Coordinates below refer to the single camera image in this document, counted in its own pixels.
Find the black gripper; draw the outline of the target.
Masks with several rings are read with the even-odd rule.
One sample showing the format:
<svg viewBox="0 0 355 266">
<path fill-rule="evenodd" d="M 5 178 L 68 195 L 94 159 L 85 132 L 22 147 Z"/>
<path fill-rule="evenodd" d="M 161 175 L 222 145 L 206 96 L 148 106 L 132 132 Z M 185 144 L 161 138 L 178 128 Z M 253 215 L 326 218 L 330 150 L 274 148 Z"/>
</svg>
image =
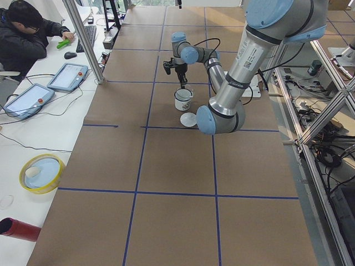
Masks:
<svg viewBox="0 0 355 266">
<path fill-rule="evenodd" d="M 167 75 L 170 75 L 172 69 L 174 69 L 177 73 L 180 88 L 185 89 L 185 85 L 187 84 L 187 78 L 185 76 L 185 73 L 187 72 L 186 63 L 179 63 L 175 58 L 170 58 L 169 61 L 163 61 L 163 68 Z"/>
</svg>

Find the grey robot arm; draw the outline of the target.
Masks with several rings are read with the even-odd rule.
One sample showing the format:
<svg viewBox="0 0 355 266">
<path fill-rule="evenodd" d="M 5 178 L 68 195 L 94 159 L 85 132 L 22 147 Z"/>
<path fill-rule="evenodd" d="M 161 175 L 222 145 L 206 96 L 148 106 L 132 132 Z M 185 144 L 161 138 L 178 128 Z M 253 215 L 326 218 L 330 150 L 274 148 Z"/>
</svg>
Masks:
<svg viewBox="0 0 355 266">
<path fill-rule="evenodd" d="M 187 66 L 202 63 L 216 90 L 208 104 L 197 110 L 199 130 L 214 135 L 240 129 L 245 121 L 241 97 L 270 50 L 281 43 L 321 38 L 326 30 L 327 12 L 328 1 L 248 1 L 239 50 L 227 73 L 216 51 L 191 45 L 184 32 L 173 33 L 173 57 L 163 63 L 166 73 L 175 69 L 180 84 L 186 85 Z"/>
</svg>

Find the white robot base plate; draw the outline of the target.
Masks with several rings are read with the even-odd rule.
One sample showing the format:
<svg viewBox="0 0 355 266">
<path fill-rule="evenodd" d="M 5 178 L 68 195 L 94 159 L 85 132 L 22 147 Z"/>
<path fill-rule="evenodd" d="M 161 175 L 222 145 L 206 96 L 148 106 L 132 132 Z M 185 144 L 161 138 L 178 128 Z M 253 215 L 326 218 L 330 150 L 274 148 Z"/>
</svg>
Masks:
<svg viewBox="0 0 355 266">
<path fill-rule="evenodd" d="M 250 87 L 245 90 L 242 97 L 243 98 L 251 98 L 251 97 L 260 98 L 261 92 L 260 92 L 258 82 L 259 82 L 259 80 L 258 80 L 257 75 L 254 75 L 251 80 Z"/>
</svg>

